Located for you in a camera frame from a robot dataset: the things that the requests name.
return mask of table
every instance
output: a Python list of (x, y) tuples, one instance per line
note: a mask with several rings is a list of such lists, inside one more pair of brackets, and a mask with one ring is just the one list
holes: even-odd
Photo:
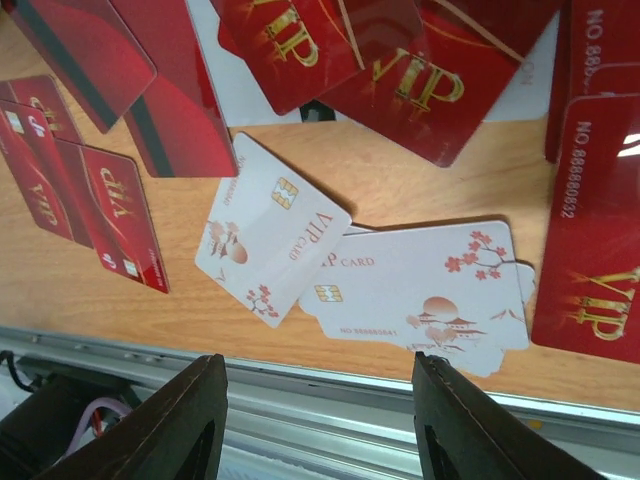
[[(0, 80), (51, 71), (0, 14)], [(138, 161), (172, 292), (162, 295), (104, 270), (95, 252), (37, 228), (0, 162), (0, 323), (124, 342), (408, 380), (413, 356), (378, 343), (334, 341), (295, 308), (280, 328), (252, 316), (194, 265), (216, 179), (154, 179), (126, 125), (100, 134), (59, 83), (88, 145)], [(450, 169), (439, 169), (350, 124), (245, 130), (372, 227), (506, 219), (519, 259), (539, 270), (553, 166), (545, 122), (483, 125)], [(528, 308), (531, 321), (532, 305)], [(509, 352), (482, 388), (640, 409), (640, 367), (532, 345)]]

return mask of purple cable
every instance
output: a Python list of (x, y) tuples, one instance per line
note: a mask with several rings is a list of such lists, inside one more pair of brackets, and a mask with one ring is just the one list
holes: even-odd
[(119, 402), (118, 400), (115, 400), (113, 398), (96, 398), (93, 402), (87, 405), (87, 408), (84, 409), (82, 417), (80, 417), (80, 422), (78, 423), (76, 433), (73, 434), (73, 439), (69, 444), (69, 448), (67, 448), (67, 451), (64, 453), (64, 455), (62, 455), (61, 460), (68, 457), (78, 449), (78, 445), (80, 445), (82, 435), (84, 435), (84, 432), (86, 432), (87, 428), (89, 428), (91, 415), (93, 415), (93, 412), (95, 412), (98, 408), (108, 408), (109, 410), (116, 412), (121, 417), (129, 415), (132, 410), (129, 405), (125, 405), (124, 403)]

